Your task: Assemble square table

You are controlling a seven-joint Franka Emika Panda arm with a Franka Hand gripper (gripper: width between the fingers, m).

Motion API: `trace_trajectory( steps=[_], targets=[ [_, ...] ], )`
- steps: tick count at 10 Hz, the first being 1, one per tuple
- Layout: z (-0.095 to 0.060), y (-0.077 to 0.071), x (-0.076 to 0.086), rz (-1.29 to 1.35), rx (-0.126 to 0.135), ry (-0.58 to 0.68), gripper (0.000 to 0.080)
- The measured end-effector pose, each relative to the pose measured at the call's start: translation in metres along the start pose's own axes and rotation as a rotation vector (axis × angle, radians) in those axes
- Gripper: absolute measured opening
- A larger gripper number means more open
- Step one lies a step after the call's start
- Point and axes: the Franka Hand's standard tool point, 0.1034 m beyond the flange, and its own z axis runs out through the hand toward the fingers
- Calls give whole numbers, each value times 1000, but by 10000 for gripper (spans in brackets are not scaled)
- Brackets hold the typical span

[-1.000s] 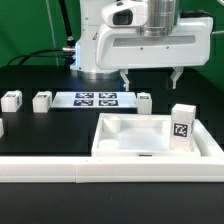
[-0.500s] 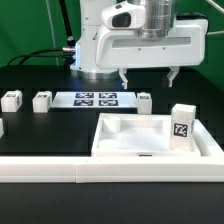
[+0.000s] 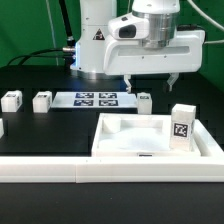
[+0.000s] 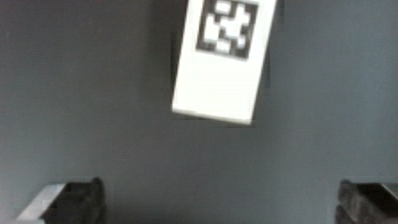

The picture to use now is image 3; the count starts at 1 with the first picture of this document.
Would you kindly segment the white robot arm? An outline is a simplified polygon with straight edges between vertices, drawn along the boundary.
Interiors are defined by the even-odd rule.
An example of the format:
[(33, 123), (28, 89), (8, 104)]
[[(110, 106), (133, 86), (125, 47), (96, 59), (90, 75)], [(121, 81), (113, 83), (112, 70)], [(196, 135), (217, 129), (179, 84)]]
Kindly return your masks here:
[(80, 0), (81, 37), (75, 44), (74, 74), (86, 79), (181, 73), (202, 64), (205, 31), (179, 26), (179, 0), (134, 0), (117, 14), (117, 0)]

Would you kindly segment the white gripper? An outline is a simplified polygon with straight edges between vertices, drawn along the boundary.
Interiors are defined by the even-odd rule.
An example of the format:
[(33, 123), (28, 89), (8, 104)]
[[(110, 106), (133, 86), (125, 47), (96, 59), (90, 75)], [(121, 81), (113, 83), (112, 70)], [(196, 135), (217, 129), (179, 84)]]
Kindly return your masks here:
[(126, 14), (108, 23), (103, 70), (107, 75), (124, 75), (131, 93), (131, 75), (170, 73), (167, 89), (172, 91), (178, 73), (195, 72), (202, 64), (204, 31), (176, 27), (171, 15), (140, 18)]

